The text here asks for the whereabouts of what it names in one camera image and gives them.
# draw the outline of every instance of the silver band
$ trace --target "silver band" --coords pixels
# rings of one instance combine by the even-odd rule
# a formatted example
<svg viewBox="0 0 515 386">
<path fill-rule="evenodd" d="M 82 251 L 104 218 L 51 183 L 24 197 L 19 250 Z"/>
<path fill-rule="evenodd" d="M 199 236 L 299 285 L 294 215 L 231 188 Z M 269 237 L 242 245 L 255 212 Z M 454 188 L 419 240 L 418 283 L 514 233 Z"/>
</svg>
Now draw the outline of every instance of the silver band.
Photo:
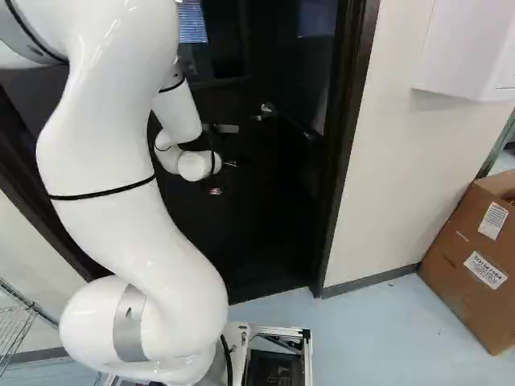
<svg viewBox="0 0 515 386">
<path fill-rule="evenodd" d="M 17 54 L 39 64 L 66 62 L 32 30 L 13 0 L 0 0 L 0 40 Z"/>
<path fill-rule="evenodd" d="M 142 345 L 141 327 L 145 301 L 145 294 L 129 284 L 118 303 L 114 315 L 113 343 L 118 357 L 124 362 L 149 360 Z"/>
</svg>

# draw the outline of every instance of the baseboard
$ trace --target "baseboard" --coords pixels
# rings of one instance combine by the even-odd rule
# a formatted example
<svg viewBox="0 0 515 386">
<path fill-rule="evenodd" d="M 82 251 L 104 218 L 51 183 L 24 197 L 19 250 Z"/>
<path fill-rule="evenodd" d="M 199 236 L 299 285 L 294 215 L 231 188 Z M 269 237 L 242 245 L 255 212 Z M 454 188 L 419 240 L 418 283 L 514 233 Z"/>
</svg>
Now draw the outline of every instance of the baseboard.
<svg viewBox="0 0 515 386">
<path fill-rule="evenodd" d="M 16 364 L 16 363 L 37 362 L 39 360 L 68 358 L 68 357 L 69 357 L 69 355 L 66 352 L 66 350 L 64 350 L 63 347 L 56 347 L 56 348 L 48 348 L 46 350 L 19 352 L 19 353 L 13 355 L 12 359 L 10 360 L 10 363 Z"/>
<path fill-rule="evenodd" d="M 416 272 L 418 270 L 419 265 L 420 263 L 410 264 L 405 267 L 392 269 L 391 271 L 378 273 L 376 275 L 368 277 L 362 277 L 361 279 L 357 279 L 354 281 L 348 281 L 346 283 L 331 285 L 330 287 L 324 287 L 322 289 L 321 298 L 331 298 L 333 296 L 345 294 L 346 292 L 368 287 L 369 285 L 374 285 L 382 283 L 383 281 L 388 281 L 396 279 L 397 277 L 409 275 L 410 273 Z"/>
</svg>

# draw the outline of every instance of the white cabinet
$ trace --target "white cabinet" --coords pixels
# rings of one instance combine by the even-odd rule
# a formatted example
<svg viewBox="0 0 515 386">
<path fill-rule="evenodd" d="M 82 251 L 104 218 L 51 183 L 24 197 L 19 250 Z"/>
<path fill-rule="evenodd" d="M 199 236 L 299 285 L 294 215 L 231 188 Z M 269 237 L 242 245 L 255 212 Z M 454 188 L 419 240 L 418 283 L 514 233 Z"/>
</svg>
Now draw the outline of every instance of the white cabinet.
<svg viewBox="0 0 515 386">
<path fill-rule="evenodd" d="M 515 100 L 515 0 L 435 0 L 413 87 Z"/>
</svg>

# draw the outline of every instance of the black stripe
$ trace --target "black stripe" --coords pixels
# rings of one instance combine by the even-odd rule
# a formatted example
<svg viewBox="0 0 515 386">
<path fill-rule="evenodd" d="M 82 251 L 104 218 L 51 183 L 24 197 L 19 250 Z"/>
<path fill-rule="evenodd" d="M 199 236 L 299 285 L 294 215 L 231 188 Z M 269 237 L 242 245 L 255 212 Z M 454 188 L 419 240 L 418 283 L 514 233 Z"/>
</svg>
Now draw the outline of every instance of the black stripe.
<svg viewBox="0 0 515 386">
<path fill-rule="evenodd" d="M 116 195 L 117 193 L 129 191 L 136 187 L 142 187 L 143 185 L 148 184 L 153 179 L 155 179 L 155 175 L 149 177 L 148 179 L 144 179 L 138 183 L 131 183 L 130 185 L 125 185 L 124 187 L 117 187 L 115 189 L 109 189 L 108 191 L 97 191 L 94 193 L 87 193 L 85 195 L 48 195 L 48 197 L 54 201 L 77 201 L 79 199 L 95 199 L 96 197 L 103 197 L 105 195 Z"/>
<path fill-rule="evenodd" d="M 157 145 L 155 145 L 155 144 L 154 144 L 154 147 L 155 147 L 155 149 L 156 149 L 157 151 L 168 151 L 169 149 L 171 149 L 171 148 L 172 148 L 172 147 L 174 147 L 174 146 L 173 146 L 173 145 L 169 145 L 166 149 L 159 149 L 159 148 L 157 147 Z"/>
<path fill-rule="evenodd" d="M 173 86 L 170 86 L 170 87 L 167 87 L 167 88 L 164 88 L 162 90 L 159 90 L 159 93 L 162 94 L 163 92 L 169 92 L 171 90 L 175 90 L 176 88 L 178 88 L 182 83 L 184 83 L 184 81 L 186 80 L 186 77 L 184 77 L 178 84 L 174 84 Z"/>
<path fill-rule="evenodd" d="M 51 58 L 60 61 L 63 64 L 68 62 L 67 60 L 61 59 L 59 56 L 54 55 L 44 45 L 42 45 L 42 43 L 40 41 L 37 40 L 37 38 L 32 34 L 32 32 L 25 25 L 25 23 L 23 22 L 22 18 L 20 18 L 19 14 L 18 14 L 18 11 L 13 6 L 12 0 L 6 0 L 6 5 L 7 5 L 7 8 L 9 8 L 10 12 L 12 13 L 12 15 L 13 15 L 14 19 L 16 20 L 16 22 L 18 22 L 19 26 L 22 28 L 22 30 L 27 34 L 27 36 L 29 38 L 31 38 L 32 42 L 34 42 L 34 44 L 36 46 L 38 46 L 41 51 L 43 51 L 45 54 L 47 54 Z"/>
</svg>

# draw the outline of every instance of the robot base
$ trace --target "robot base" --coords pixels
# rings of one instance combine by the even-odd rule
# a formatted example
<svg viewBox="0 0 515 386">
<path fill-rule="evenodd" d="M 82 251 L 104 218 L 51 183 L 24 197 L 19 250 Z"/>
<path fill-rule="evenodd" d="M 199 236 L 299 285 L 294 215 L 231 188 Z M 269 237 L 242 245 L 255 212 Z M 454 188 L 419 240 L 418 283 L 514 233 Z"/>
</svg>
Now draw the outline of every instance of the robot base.
<svg viewBox="0 0 515 386">
<path fill-rule="evenodd" d="M 311 331 L 230 322 L 224 337 L 233 364 L 232 386 L 312 386 Z M 196 386 L 226 386 L 227 366 L 220 344 L 208 374 Z M 110 376 L 104 386 L 134 386 Z"/>
</svg>

